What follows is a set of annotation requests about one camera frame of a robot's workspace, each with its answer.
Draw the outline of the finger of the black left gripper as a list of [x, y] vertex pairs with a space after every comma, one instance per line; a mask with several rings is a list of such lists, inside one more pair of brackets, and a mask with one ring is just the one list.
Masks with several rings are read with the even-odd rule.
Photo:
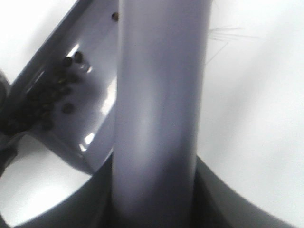
[[0, 111], [4, 109], [7, 99], [10, 94], [10, 84], [4, 72], [0, 71]]

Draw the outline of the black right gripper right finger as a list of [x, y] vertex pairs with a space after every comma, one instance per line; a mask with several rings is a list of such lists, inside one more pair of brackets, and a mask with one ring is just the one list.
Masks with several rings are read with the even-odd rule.
[[197, 156], [193, 195], [195, 228], [293, 228], [232, 190]]

